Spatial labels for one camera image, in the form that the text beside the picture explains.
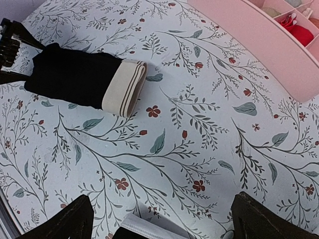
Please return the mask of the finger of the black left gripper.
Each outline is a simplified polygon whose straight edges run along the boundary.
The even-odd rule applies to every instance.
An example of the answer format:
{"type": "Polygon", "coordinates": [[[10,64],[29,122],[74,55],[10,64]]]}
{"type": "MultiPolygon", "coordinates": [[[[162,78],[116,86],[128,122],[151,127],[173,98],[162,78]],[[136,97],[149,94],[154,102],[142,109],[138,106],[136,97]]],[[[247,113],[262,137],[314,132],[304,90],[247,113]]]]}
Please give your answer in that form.
{"type": "Polygon", "coordinates": [[[20,73],[15,72],[8,72],[8,71],[0,71],[0,84],[9,84],[19,81],[27,81],[30,76],[23,75],[20,73]]]}
{"type": "Polygon", "coordinates": [[[45,46],[36,40],[33,35],[24,27],[22,23],[15,23],[14,34],[21,42],[34,48],[44,50],[45,46]]]}

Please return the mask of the black underwear beige waistband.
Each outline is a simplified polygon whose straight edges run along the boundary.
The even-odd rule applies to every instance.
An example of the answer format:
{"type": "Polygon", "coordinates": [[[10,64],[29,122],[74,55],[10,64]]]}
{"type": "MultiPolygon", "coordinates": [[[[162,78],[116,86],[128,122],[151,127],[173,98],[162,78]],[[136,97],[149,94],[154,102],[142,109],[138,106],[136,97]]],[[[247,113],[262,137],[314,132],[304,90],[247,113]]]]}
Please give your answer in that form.
{"type": "Polygon", "coordinates": [[[27,91],[124,118],[132,115],[148,70],[143,61],[64,49],[58,43],[32,60],[27,91]]]}

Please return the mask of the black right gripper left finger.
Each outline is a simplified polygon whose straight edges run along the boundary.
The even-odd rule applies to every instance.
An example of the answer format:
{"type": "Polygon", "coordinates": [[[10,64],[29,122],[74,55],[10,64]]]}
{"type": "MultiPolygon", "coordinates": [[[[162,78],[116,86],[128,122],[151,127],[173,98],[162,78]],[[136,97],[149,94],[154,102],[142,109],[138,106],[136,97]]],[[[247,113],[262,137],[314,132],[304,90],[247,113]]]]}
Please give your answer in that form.
{"type": "Polygon", "coordinates": [[[50,220],[19,236],[19,239],[90,239],[94,211],[90,199],[80,195],[50,220]]]}

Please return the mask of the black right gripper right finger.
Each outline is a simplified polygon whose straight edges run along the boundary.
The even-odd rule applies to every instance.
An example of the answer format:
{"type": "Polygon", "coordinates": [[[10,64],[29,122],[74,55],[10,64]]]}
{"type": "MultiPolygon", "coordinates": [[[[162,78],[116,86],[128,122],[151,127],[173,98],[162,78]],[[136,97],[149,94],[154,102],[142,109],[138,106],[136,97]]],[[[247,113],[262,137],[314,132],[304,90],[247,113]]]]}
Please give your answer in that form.
{"type": "Polygon", "coordinates": [[[231,206],[235,239],[317,239],[319,236],[274,214],[245,192],[231,206]]]}

